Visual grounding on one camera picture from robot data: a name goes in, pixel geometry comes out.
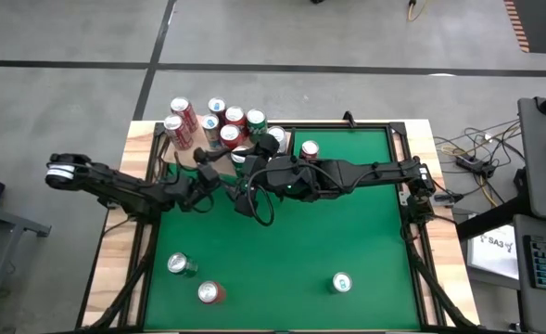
soda can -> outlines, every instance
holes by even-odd
[[[252,109],[248,111],[248,132],[252,143],[257,143],[261,135],[266,134],[266,115],[262,110]]]
[[[276,141],[279,142],[279,153],[287,151],[287,136],[285,130],[280,126],[273,126],[268,130],[269,135],[273,135]]]
[[[243,141],[243,137],[239,128],[235,125],[229,124],[221,128],[220,131],[221,143],[230,149],[237,148]]]
[[[214,281],[206,281],[198,287],[198,298],[205,304],[223,302],[226,296],[225,289]]]
[[[221,148],[221,141],[219,141],[219,119],[215,115],[207,115],[202,118],[202,129],[205,131],[205,137],[209,142],[211,148]]]
[[[185,150],[192,147],[194,140],[188,132],[188,128],[182,117],[170,115],[165,118],[163,126],[165,127],[165,133],[176,149]]]
[[[234,165],[235,174],[237,176],[242,176],[242,167],[244,167],[244,161],[246,161],[246,157],[240,157],[238,155],[235,155],[234,152],[238,150],[244,150],[244,149],[248,149],[248,147],[241,146],[241,147],[234,148],[231,154],[232,164]]]
[[[214,97],[209,100],[209,112],[219,119],[219,124],[225,124],[225,112],[227,111],[227,106],[225,105],[225,100],[220,97]]]
[[[239,107],[229,107],[225,112],[225,124],[232,124],[239,128],[243,137],[248,137],[248,128],[246,127],[246,114]]]
[[[308,140],[301,144],[299,157],[303,160],[318,159],[318,153],[320,153],[320,147],[318,146],[318,143],[313,140]]]
[[[184,120],[188,132],[193,134],[198,128],[197,115],[195,109],[192,108],[192,104],[186,97],[176,97],[170,104],[171,113],[174,113]]]
[[[186,254],[176,252],[168,260],[168,270],[172,274],[192,277],[197,274],[198,265]]]
[[[347,273],[336,273],[328,283],[328,288],[332,293],[349,292],[353,286],[353,281]]]

can lid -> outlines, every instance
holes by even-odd
[[[187,263],[186,255],[176,252],[168,260],[168,269],[174,274],[179,274],[186,268]]]
[[[214,97],[210,99],[209,110],[214,112],[225,110],[225,101],[220,97]]]
[[[198,298],[202,302],[213,302],[218,294],[217,284],[213,281],[206,281],[198,287]]]
[[[190,105],[190,101],[186,97],[176,97],[171,101],[171,111],[184,111]]]
[[[252,124],[260,124],[265,120],[264,111],[258,109],[252,109],[248,111],[248,122]]]
[[[352,281],[346,273],[336,273],[332,278],[332,284],[335,286],[336,291],[347,292],[352,286]]]
[[[318,147],[318,143],[313,140],[308,140],[301,144],[301,150],[303,150],[305,154],[317,154],[318,151],[320,151],[320,148]]]
[[[215,115],[207,115],[202,118],[202,127],[205,129],[214,129],[219,126],[219,119]]]
[[[239,107],[229,107],[225,112],[225,118],[229,121],[239,121],[244,117],[244,111]]]
[[[224,140],[235,140],[239,137],[239,128],[228,124],[221,128],[221,138]]]
[[[163,126],[166,128],[166,130],[176,130],[182,124],[184,121],[182,121],[182,117],[178,115],[170,115],[165,118],[165,121],[163,121]]]
[[[273,126],[267,131],[267,133],[269,135],[273,135],[279,143],[285,140],[285,130],[280,126]]]
[[[248,147],[241,146],[241,147],[234,148],[234,150],[232,150],[232,161],[233,162],[244,163],[244,161],[246,161],[246,157],[240,157],[240,156],[236,156],[234,154],[235,151],[244,150],[244,149],[248,149]]]

green mat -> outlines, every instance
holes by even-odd
[[[298,130],[296,148],[309,139],[321,158],[389,161],[383,130]],[[270,227],[234,212],[223,191],[214,199],[206,214],[162,215],[145,329],[419,328],[394,186],[315,203],[274,200]],[[196,276],[168,271],[177,251],[196,260]],[[326,283],[339,271],[353,288],[330,294]],[[205,280],[225,287],[223,303],[198,299]]]

white sticker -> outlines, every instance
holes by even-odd
[[[66,172],[74,172],[75,171],[75,166],[53,164],[53,165],[49,165],[48,169],[58,169],[58,170],[61,170],[61,171],[66,171]]]
[[[69,180],[72,180],[74,176],[71,172],[61,171],[59,169],[51,169],[48,171],[48,173],[46,173],[46,175],[62,176],[68,178]]]

gray floor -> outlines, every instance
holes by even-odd
[[[166,3],[0,0],[0,59],[148,62]],[[519,50],[501,0],[433,0],[415,23],[405,15],[404,0],[179,0],[160,61],[546,70],[546,55]],[[23,240],[0,299],[0,330],[73,328],[106,211],[90,195],[47,187],[44,165],[51,153],[81,152],[117,167],[145,74],[0,68],[3,207],[53,226],[48,239]],[[535,95],[546,96],[546,78],[158,71],[144,119],[162,119],[173,96],[188,96],[201,114],[209,97],[224,96],[276,119],[349,109],[359,119],[427,118],[435,135],[455,136],[515,118],[515,101]],[[523,165],[512,159],[492,179],[506,199]],[[456,191],[476,186],[462,174],[446,180]],[[457,206],[489,208],[480,194]],[[473,290],[484,325],[518,320],[512,291]]]

